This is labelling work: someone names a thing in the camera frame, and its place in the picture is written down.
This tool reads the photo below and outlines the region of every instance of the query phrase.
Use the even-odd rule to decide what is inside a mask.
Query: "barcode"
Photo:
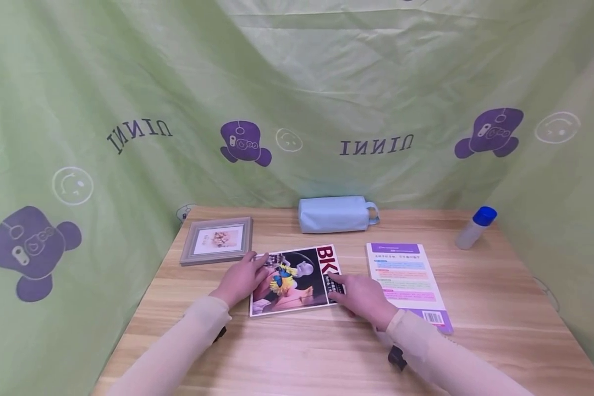
[[[444,324],[444,321],[442,320],[442,313],[440,312],[429,312],[428,310],[424,310],[422,312],[422,317],[432,325]]]

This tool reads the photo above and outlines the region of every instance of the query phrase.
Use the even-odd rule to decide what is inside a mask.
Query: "purple cartoon character print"
[[[227,122],[219,130],[226,146],[219,149],[230,162],[255,161],[267,167],[271,163],[271,152],[260,147],[260,128],[250,121]]]
[[[524,113],[516,108],[496,108],[481,113],[473,124],[473,135],[455,145],[457,158],[469,158],[475,153],[493,151],[497,157],[506,157],[519,144],[511,136],[524,119]]]
[[[22,275],[16,294],[34,303],[51,293],[51,272],[64,252],[80,244],[81,231],[74,223],[64,221],[53,227],[41,210],[23,207],[0,224],[0,268]]]

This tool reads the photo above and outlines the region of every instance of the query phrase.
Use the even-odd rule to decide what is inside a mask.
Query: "magazine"
[[[424,318],[443,334],[454,332],[422,245],[368,243],[367,260],[370,276],[390,303]]]
[[[328,276],[342,273],[334,245],[270,253],[261,270],[267,276],[251,295],[251,317],[335,305],[327,293],[345,293]]]

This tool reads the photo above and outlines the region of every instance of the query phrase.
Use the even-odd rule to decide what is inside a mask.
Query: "hand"
[[[254,260],[257,253],[249,251],[242,260],[232,265],[222,277],[218,287],[209,293],[229,305],[229,309],[250,296],[267,276],[262,266],[268,253]]]
[[[379,331],[385,331],[398,308],[385,299],[383,287],[376,280],[360,275],[328,274],[336,283],[345,285],[346,294],[333,291],[330,299],[337,301],[352,313],[365,318]]]

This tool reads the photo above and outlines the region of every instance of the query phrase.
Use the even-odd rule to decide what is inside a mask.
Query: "black clip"
[[[389,350],[387,360],[389,360],[390,363],[392,363],[394,366],[398,368],[398,370],[401,371],[407,365],[407,361],[403,359],[403,351],[397,346],[393,346],[392,349]]]
[[[219,331],[218,337],[216,337],[216,339],[214,339],[213,343],[216,343],[216,341],[218,341],[218,339],[221,339],[222,336],[227,332],[227,328],[223,327],[222,330]]]

